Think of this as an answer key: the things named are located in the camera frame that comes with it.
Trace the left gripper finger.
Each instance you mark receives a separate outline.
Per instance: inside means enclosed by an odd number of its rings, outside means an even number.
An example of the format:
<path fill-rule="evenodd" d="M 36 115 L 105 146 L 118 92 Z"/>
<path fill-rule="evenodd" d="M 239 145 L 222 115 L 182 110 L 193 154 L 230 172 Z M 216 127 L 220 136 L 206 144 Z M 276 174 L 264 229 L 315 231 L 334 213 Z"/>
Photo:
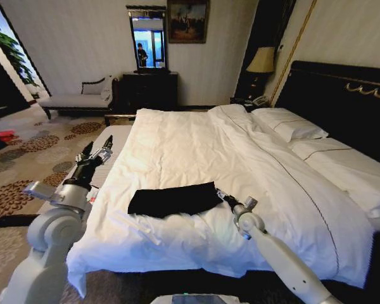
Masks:
<path fill-rule="evenodd" d="M 107 140 L 104 142 L 103 146 L 99 148 L 90 156 L 90 161 L 97 165 L 104 164 L 112 155 L 112 146 L 113 146 L 113 136 L 110 135 Z"/>
<path fill-rule="evenodd" d="M 84 161 L 86 159 L 88 159 L 91 155 L 91 150 L 92 150 L 92 146 L 93 146 L 93 141 L 91 141 L 87 146 L 85 146 L 85 148 L 75 157 L 75 162 L 78 163 L 78 162 L 81 162 L 81 161 Z"/>

